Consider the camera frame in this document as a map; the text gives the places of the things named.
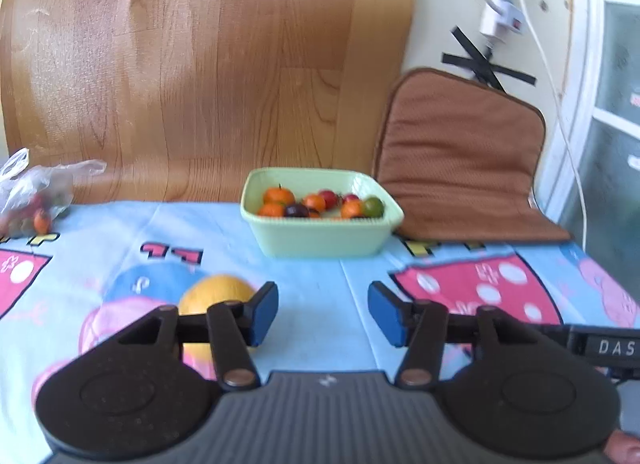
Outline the person right hand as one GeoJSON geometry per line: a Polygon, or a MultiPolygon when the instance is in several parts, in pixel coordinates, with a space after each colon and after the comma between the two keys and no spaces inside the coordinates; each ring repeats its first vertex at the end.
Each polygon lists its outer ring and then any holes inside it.
{"type": "Polygon", "coordinates": [[[640,439],[615,430],[604,449],[605,455],[616,464],[640,464],[640,439]]]}

